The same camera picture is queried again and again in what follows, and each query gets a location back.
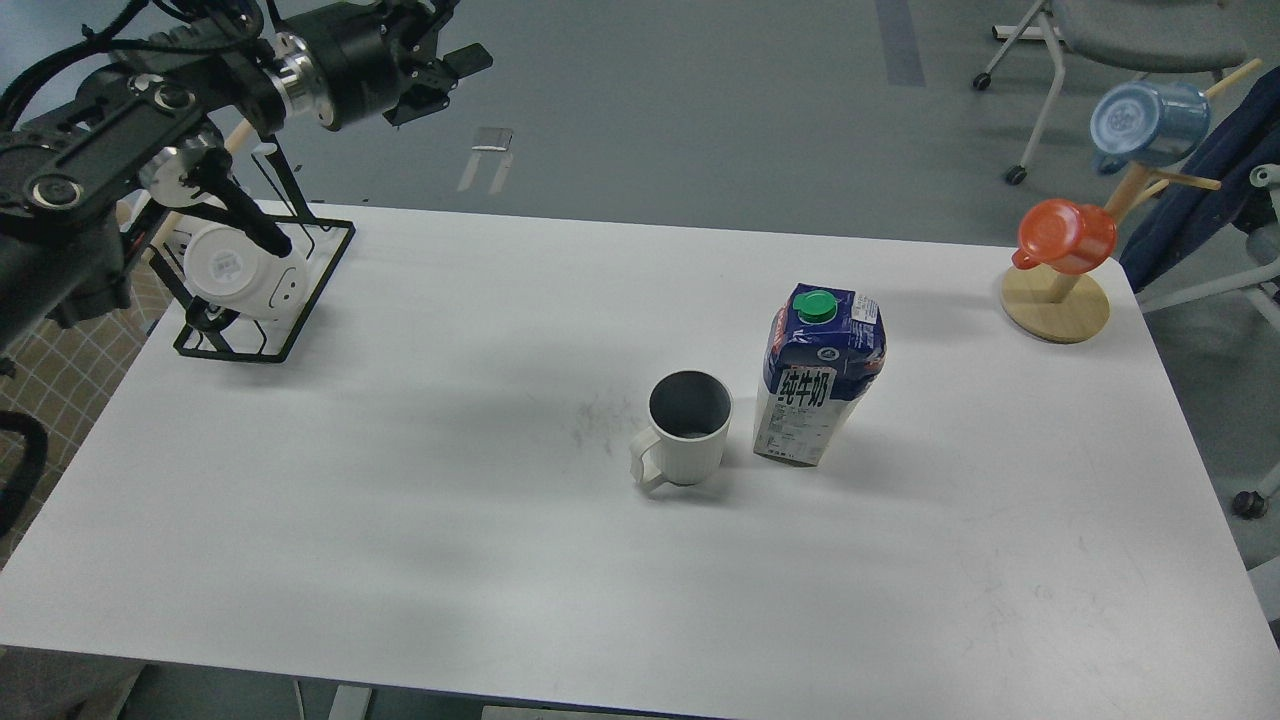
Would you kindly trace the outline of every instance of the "carton label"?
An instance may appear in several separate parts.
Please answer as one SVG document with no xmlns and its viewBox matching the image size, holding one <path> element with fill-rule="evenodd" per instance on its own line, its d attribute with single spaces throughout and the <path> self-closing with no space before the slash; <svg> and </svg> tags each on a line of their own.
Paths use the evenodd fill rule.
<svg viewBox="0 0 1280 720">
<path fill-rule="evenodd" d="M 854 297 L 854 307 L 850 310 L 850 315 L 859 323 L 874 325 L 876 320 L 879 319 L 879 305 L 876 305 L 874 300 L 859 292 Z"/>
<path fill-rule="evenodd" d="M 832 400 L 832 368 L 787 368 L 769 395 L 754 452 L 815 465 L 856 401 Z"/>
</svg>

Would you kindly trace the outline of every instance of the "red mug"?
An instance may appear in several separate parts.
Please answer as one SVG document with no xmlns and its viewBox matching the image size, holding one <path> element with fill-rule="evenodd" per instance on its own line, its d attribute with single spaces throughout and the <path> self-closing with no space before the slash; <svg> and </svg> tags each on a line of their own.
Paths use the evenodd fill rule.
<svg viewBox="0 0 1280 720">
<path fill-rule="evenodd" d="M 1030 270 L 1044 264 L 1064 275 L 1083 275 L 1106 261 L 1115 247 L 1116 224 L 1106 210 L 1055 197 L 1023 217 L 1014 266 Z"/>
</svg>

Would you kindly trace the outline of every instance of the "milk carton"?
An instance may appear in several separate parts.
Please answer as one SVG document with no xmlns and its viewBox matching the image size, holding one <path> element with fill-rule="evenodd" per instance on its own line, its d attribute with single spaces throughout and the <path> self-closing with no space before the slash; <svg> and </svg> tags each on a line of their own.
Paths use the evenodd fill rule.
<svg viewBox="0 0 1280 720">
<path fill-rule="evenodd" d="M 817 465 L 884 366 L 884 320 L 860 292 L 797 284 L 773 318 L 754 451 Z"/>
</svg>

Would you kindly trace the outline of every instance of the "cup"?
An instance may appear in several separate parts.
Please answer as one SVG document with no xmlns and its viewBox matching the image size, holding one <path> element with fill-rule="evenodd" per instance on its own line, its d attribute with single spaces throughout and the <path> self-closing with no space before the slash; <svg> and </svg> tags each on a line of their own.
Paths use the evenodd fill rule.
<svg viewBox="0 0 1280 720">
<path fill-rule="evenodd" d="M 1116 224 L 1106 210 L 1056 197 L 1023 217 L 1014 266 L 1029 270 L 1044 264 L 1065 275 L 1082 275 L 1106 261 L 1115 247 Z"/>
<path fill-rule="evenodd" d="M 659 380 L 649 393 L 649 427 L 631 439 L 636 486 L 650 492 L 709 478 L 724 456 L 732 407 L 728 388 L 707 373 L 681 370 Z"/>
<path fill-rule="evenodd" d="M 278 258 L 218 223 L 196 225 L 182 272 L 195 295 L 259 320 L 296 315 L 308 292 L 306 260 L 297 249 Z"/>
<path fill-rule="evenodd" d="M 1162 168 L 1190 155 L 1208 136 L 1208 97 L 1185 82 L 1132 81 L 1102 96 L 1089 135 L 1093 169 L 1112 174 L 1125 163 Z"/>
</svg>

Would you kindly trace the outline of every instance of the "white mug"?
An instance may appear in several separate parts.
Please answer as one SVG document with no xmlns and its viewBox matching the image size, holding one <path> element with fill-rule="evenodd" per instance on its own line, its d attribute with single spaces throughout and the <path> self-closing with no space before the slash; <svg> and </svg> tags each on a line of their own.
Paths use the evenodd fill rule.
<svg viewBox="0 0 1280 720">
<path fill-rule="evenodd" d="M 307 265 L 296 247 L 276 258 L 218 223 L 196 225 L 182 270 L 193 293 L 259 320 L 293 316 L 307 296 Z"/>
<path fill-rule="evenodd" d="M 709 478 L 724 456 L 732 409 L 724 383 L 707 373 L 681 370 L 659 380 L 649 393 L 649 427 L 631 439 L 636 486 L 649 492 Z"/>
</svg>

